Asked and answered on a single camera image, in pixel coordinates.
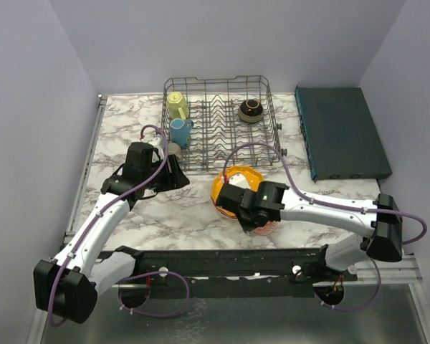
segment gray wall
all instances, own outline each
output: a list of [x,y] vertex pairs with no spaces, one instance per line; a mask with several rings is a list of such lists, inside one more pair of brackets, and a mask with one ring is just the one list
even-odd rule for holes
[[361,87],[393,169],[382,189],[429,225],[413,248],[430,303],[430,0],[406,2]]
[[101,93],[263,74],[275,91],[357,85],[404,0],[51,0]]
[[0,1],[0,343],[25,343],[32,270],[56,252],[98,98],[46,0]]

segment gray floor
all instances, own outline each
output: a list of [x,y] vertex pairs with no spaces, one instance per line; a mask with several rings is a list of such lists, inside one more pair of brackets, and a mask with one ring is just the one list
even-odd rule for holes
[[[359,305],[373,286],[346,287],[342,305]],[[420,344],[425,343],[408,285],[386,285],[381,298],[361,312],[321,307],[315,299],[193,299],[179,318],[158,320],[119,311],[116,290],[98,301],[83,325],[47,328],[43,343],[154,344]],[[178,300],[150,300],[146,309],[166,312]]]

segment yellow bowl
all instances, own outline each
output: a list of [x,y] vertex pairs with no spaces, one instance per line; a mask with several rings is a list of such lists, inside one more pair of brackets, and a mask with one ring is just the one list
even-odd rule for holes
[[[253,191],[258,191],[259,183],[261,183],[264,180],[263,175],[260,172],[254,170],[249,166],[232,166],[226,169],[226,177],[228,177],[228,179],[231,179],[235,175],[239,175],[239,174],[245,177],[246,182],[249,184],[249,188]],[[212,183],[211,200],[214,206],[215,206],[216,198],[220,194],[222,186],[223,186],[223,171],[219,173],[219,175],[215,178],[214,182]],[[219,206],[216,206],[216,210],[218,210],[218,212],[220,212],[221,214],[231,219],[236,218],[236,215],[234,215],[230,211],[220,208]]]

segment wire rack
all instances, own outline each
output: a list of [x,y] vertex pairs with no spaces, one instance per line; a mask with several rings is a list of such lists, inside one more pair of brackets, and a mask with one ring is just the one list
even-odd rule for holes
[[[263,142],[274,146],[282,155],[269,81],[261,76],[235,77],[234,79],[198,79],[197,77],[171,78],[164,84],[161,128],[169,138],[171,117],[167,95],[179,91],[186,98],[189,117],[194,121],[191,144],[183,149],[180,165],[184,171],[208,171],[222,168],[231,151],[247,142]],[[255,124],[242,122],[237,112],[246,99],[255,98],[263,106],[264,117]],[[263,147],[238,151],[232,159],[234,165],[252,167],[271,166],[279,158]]]

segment marble tabletop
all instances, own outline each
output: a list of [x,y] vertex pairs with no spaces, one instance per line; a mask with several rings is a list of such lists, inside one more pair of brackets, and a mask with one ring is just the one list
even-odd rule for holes
[[[314,183],[300,133],[295,96],[292,93],[274,94],[272,98],[277,122],[282,124],[280,143],[288,150],[286,162],[300,189],[350,199],[377,197],[379,187],[374,179]],[[160,125],[162,101],[162,94],[109,96],[76,228],[92,211],[103,181],[124,162],[130,143],[139,140],[142,126]],[[280,163],[259,171],[267,180],[287,183]],[[120,245],[135,249],[321,247],[349,235],[342,229],[301,221],[280,222],[269,236],[245,234],[236,220],[223,217],[212,205],[211,183],[218,172],[186,173],[191,182],[189,186],[138,202],[117,226],[105,249],[116,249]]]

